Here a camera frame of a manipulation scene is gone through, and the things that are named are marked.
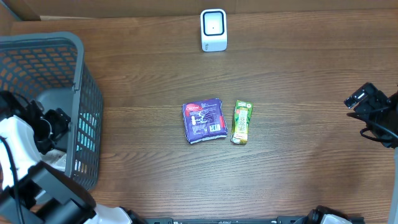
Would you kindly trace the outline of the purple sanitary pad pack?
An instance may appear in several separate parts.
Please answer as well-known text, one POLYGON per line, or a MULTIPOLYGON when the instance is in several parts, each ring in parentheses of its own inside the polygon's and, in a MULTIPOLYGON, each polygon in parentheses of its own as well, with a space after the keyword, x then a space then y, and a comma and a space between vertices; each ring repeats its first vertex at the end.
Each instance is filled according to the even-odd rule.
POLYGON ((219 98, 193 101, 182 105, 186 139, 190 144, 225 138, 228 127, 219 98))

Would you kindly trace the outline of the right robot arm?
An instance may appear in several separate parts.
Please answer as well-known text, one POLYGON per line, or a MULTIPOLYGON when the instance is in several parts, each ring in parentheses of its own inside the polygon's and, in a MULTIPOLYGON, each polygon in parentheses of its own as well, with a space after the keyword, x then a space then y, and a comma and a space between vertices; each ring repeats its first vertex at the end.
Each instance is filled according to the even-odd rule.
POLYGON ((345 99, 344 104, 353 109, 347 116, 366 123, 360 135, 393 149, 397 165, 397 93, 386 96, 367 82, 345 99))

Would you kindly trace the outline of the green drink carton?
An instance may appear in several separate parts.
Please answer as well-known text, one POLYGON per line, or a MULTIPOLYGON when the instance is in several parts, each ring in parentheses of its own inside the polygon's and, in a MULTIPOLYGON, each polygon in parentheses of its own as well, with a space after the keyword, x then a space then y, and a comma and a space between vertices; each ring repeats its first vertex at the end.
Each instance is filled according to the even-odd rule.
POLYGON ((251 121, 253 104, 248 101, 237 100, 234 108, 231 142, 246 144, 248 142, 248 129, 251 121))

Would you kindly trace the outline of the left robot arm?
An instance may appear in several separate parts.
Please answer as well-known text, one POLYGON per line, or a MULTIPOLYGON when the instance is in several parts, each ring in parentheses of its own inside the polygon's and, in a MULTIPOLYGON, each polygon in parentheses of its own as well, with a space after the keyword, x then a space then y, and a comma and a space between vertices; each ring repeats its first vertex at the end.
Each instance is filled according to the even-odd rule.
POLYGON ((69 130, 60 108, 46 113, 35 101, 1 92, 1 165, 11 171, 1 194, 1 215, 18 223, 144 223, 132 210, 98 205, 80 184, 44 162, 69 130))

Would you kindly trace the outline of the white cosmetic tube gold cap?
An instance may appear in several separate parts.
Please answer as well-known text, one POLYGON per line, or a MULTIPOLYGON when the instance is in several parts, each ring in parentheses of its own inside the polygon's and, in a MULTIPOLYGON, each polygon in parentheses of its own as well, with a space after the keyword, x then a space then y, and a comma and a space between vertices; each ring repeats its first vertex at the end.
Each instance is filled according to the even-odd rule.
POLYGON ((65 152, 53 149, 46 154, 40 153, 40 156, 44 162, 53 168, 65 172, 67 159, 67 154, 65 152))

